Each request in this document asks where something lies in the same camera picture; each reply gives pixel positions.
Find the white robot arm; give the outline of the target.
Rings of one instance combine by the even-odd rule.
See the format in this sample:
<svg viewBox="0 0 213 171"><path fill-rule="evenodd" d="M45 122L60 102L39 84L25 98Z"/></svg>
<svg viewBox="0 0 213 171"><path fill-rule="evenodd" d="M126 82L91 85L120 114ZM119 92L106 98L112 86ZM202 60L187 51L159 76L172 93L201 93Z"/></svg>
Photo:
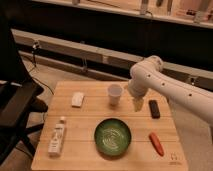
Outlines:
<svg viewBox="0 0 213 171"><path fill-rule="evenodd" d="M143 98L151 88L195 113L213 126L213 92L178 81L161 73L163 61L156 55L134 64L130 69L128 91Z"/></svg>

